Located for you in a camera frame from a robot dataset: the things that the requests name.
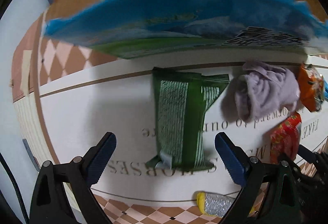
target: metal screw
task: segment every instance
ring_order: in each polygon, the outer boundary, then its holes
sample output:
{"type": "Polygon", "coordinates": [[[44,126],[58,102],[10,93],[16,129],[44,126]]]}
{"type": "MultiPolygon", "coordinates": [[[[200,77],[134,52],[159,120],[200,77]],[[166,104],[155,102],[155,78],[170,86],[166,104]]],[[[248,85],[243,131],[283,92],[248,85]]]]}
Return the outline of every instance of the metal screw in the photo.
{"type": "Polygon", "coordinates": [[[287,161],[285,161],[285,160],[283,160],[282,162],[281,162],[281,164],[282,164],[282,166],[283,167],[288,167],[288,162],[287,161]]]}
{"type": "Polygon", "coordinates": [[[249,160],[254,164],[256,164],[259,161],[259,159],[256,156],[251,156],[249,160]]]}
{"type": "Polygon", "coordinates": [[[82,161],[82,157],[80,157],[80,156],[75,156],[74,158],[73,158],[73,162],[74,163],[80,163],[82,161]]]}
{"type": "Polygon", "coordinates": [[[51,164],[51,162],[49,161],[49,160],[47,160],[47,161],[45,161],[45,162],[43,162],[43,166],[44,167],[48,167],[48,166],[50,166],[50,164],[51,164]]]}

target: blue and white package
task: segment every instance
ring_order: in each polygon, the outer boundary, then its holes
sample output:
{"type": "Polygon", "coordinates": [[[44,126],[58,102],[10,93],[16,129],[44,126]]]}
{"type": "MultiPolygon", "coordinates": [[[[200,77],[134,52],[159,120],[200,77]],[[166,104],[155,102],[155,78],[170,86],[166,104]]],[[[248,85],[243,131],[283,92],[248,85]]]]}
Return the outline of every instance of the blue and white package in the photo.
{"type": "Polygon", "coordinates": [[[203,48],[328,53],[328,30],[295,0],[104,0],[45,35],[125,59],[203,48]]]}

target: red floral packaging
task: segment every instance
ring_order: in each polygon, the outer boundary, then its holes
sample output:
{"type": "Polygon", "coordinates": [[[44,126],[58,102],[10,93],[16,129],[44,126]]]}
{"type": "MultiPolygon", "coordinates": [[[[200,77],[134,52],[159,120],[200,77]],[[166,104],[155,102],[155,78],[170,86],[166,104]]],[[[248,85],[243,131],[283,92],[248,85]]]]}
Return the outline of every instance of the red floral packaging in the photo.
{"type": "Polygon", "coordinates": [[[278,164],[278,156],[281,153],[285,153],[291,160],[296,158],[300,145],[301,125],[301,116],[295,112],[275,128],[270,135],[272,164],[278,164]]]}

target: black cable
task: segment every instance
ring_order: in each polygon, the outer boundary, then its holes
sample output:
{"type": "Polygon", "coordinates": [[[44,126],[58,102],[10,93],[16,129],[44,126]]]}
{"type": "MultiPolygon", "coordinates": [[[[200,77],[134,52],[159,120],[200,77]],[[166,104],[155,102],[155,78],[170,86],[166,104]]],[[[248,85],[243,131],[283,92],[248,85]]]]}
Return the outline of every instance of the black cable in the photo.
{"type": "Polygon", "coordinates": [[[12,174],[10,168],[8,167],[5,159],[3,158],[2,154],[0,153],[0,162],[3,166],[3,168],[5,169],[5,171],[7,172],[10,180],[11,180],[11,183],[13,184],[14,186],[14,189],[15,189],[15,192],[16,192],[16,195],[17,195],[17,198],[18,198],[18,201],[19,201],[19,205],[21,207],[21,210],[22,210],[22,213],[23,213],[23,216],[24,216],[24,219],[26,221],[26,224],[29,223],[29,219],[28,219],[28,215],[27,215],[27,212],[26,212],[26,208],[25,208],[25,205],[24,205],[24,201],[23,201],[23,198],[22,198],[22,194],[20,193],[20,190],[19,190],[19,187],[17,185],[17,182],[14,178],[14,175],[12,174]]]}

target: lavender towel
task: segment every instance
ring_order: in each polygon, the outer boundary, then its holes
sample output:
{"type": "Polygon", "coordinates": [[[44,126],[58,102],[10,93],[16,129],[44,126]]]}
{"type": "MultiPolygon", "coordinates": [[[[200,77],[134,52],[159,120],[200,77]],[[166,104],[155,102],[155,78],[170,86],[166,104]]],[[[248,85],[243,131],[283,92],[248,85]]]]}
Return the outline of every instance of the lavender towel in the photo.
{"type": "Polygon", "coordinates": [[[293,72],[259,61],[246,62],[243,70],[248,74],[239,77],[235,93],[240,119],[251,121],[283,107],[295,110],[300,89],[293,72]]]}

